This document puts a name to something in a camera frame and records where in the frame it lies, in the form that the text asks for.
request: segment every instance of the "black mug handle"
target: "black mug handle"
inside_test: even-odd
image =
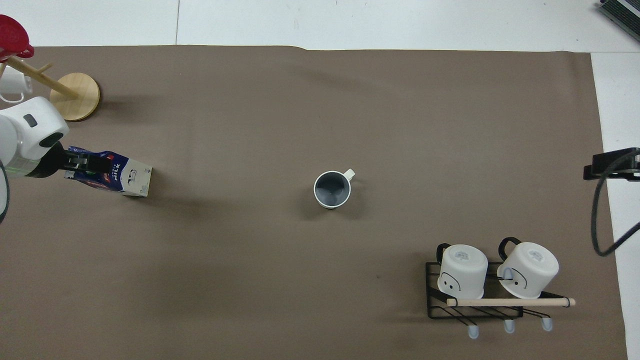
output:
[[[502,239],[502,241],[500,242],[500,246],[498,246],[498,255],[500,255],[500,258],[503,261],[507,260],[507,254],[504,253],[504,247],[507,246],[508,242],[512,242],[512,243],[518,245],[522,241],[520,241],[520,240],[518,240],[518,239],[516,239],[516,238],[514,238],[512,236],[509,236],[508,238]]]
[[[450,246],[451,245],[448,243],[441,243],[438,245],[438,249],[436,250],[436,260],[438,261],[438,264],[442,265],[442,253],[444,252],[444,249]]]

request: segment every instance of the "white mug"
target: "white mug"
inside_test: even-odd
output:
[[[24,96],[31,94],[31,78],[23,73],[7,66],[4,68],[2,76],[0,76],[0,99],[5,102],[15,104],[24,100]],[[20,94],[20,100],[7,100],[3,94]]]
[[[489,261],[480,250],[469,245],[441,243],[436,251],[440,264],[438,289],[457,299],[480,299]]]
[[[516,244],[507,255],[507,243]],[[556,276],[560,266],[551,251],[536,243],[521,242],[516,238],[505,238],[500,242],[498,254],[504,261],[498,266],[500,283],[512,295],[521,299],[537,299],[549,282]]]
[[[318,203],[327,209],[335,209],[347,202],[351,195],[351,179],[355,174],[349,169],[344,174],[327,171],[318,176],[314,183],[314,195]]]

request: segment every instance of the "white table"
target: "white table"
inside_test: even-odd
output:
[[[597,6],[592,0],[0,1],[2,13],[27,29],[34,46],[588,52],[605,151],[638,147],[640,43],[597,13]],[[619,237],[640,220],[640,185],[615,180],[607,186],[614,235]],[[584,239],[584,246],[591,246],[589,239]],[[636,360],[640,359],[637,258],[640,234],[616,253],[628,358]]]

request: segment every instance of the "red mug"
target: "red mug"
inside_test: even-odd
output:
[[[13,55],[30,58],[33,56],[33,46],[29,45],[27,31],[19,22],[0,15],[0,63]]]

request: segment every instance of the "wooden dowel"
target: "wooden dowel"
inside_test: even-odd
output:
[[[62,85],[61,83],[53,80],[52,78],[50,78],[49,76],[46,76],[45,74],[41,74],[38,72],[38,69],[16,59],[14,56],[11,56],[7,59],[6,63],[10,66],[13,67],[14,69],[18,70],[19,72],[29,76],[31,79],[34,79],[42,84],[44,84],[45,86],[48,86],[49,88],[52,88],[53,90],[61,93],[62,95],[68,97],[69,99],[75,99],[78,97],[78,93],[71,90],[70,88],[66,87],[65,85]]]
[[[50,68],[50,67],[52,67],[52,66],[53,66],[53,63],[48,63],[47,65],[44,65],[43,67],[39,68],[39,69],[38,69],[38,72],[39,72],[40,74],[42,74],[43,72],[45,72],[48,68]]]
[[[447,306],[575,306],[575,299],[447,299]]]

